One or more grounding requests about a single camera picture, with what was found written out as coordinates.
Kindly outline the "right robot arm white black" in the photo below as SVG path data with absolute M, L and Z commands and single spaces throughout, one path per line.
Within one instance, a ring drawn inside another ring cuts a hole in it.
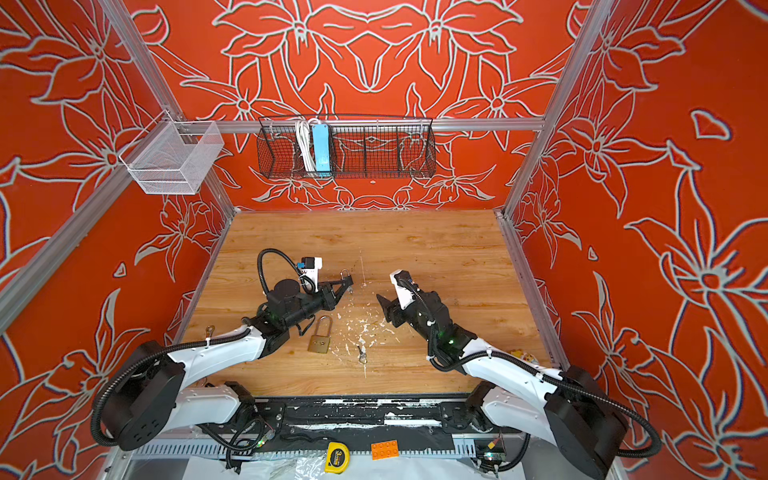
M 536 365 L 494 347 L 455 323 L 436 292 L 422 290 L 406 270 L 390 276 L 396 299 L 377 299 L 395 327 L 411 326 L 438 371 L 477 378 L 471 408 L 492 425 L 513 428 L 555 446 L 592 479 L 607 476 L 617 458 L 647 459 L 663 446 L 638 412 L 607 396 L 583 369 Z

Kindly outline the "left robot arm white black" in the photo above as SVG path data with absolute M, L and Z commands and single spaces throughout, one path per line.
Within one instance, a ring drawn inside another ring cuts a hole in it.
M 131 451 L 168 430 L 233 420 L 245 393 L 228 385 L 206 392 L 196 382 L 275 353 L 291 329 L 304 333 L 302 322 L 334 310 L 354 283 L 349 273 L 320 280 L 319 257 L 289 265 L 293 277 L 274 286 L 268 285 L 264 268 L 257 268 L 265 300 L 237 329 L 170 346 L 147 341 L 136 347 L 93 398 L 89 429 L 95 442 Z

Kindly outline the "brass padlock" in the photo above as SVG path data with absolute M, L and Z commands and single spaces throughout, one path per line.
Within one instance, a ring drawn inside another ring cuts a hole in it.
M 307 351 L 316 354 L 327 354 L 331 343 L 333 319 L 329 315 L 321 316 L 314 324 L 314 331 L 309 339 Z

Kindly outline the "orange lego brick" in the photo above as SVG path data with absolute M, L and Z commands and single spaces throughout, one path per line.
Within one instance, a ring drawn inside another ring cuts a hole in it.
M 397 440 L 373 443 L 370 446 L 370 452 L 371 458 L 374 461 L 397 458 L 400 455 L 399 444 Z

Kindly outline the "yellow snack wrapper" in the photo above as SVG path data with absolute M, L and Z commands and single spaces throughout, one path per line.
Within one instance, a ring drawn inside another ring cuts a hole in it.
M 536 358 L 534 355 L 532 355 L 532 354 L 530 354 L 530 353 L 528 353 L 528 352 L 522 352 L 522 353 L 520 354 L 520 358 L 521 358 L 522 360 L 524 360 L 524 361 L 528 362 L 528 363 L 532 363 L 532 364 L 539 364 L 539 361 L 538 361 L 538 359 L 537 359 L 537 358 Z

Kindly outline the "blue white box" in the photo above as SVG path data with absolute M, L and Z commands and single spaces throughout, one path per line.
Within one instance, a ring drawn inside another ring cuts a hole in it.
M 331 138 L 329 127 L 318 123 L 312 126 L 315 171 L 320 177 L 331 175 Z

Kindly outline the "yellow tape measure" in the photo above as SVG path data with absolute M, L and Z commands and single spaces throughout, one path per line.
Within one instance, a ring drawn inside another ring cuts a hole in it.
M 324 472 L 342 474 L 348 468 L 350 459 L 350 450 L 345 444 L 331 441 L 327 447 Z

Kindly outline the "clear plastic bin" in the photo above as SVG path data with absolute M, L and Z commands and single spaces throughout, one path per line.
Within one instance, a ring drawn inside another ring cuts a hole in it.
M 224 140 L 215 122 L 192 122 L 191 133 L 183 126 L 160 122 L 121 160 L 144 193 L 193 195 L 201 188 Z

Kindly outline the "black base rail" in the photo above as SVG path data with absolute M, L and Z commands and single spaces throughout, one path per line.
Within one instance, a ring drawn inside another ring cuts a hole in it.
M 375 443 L 395 441 L 402 452 L 460 457 L 481 456 L 485 450 L 512 456 L 524 435 L 496 427 L 467 405 L 467 393 L 352 396 L 257 397 L 249 412 L 223 424 L 195 426 L 205 439 L 215 433 L 229 442 L 240 428 L 242 446 L 258 440 L 257 452 L 318 450 L 338 441 L 354 452 Z

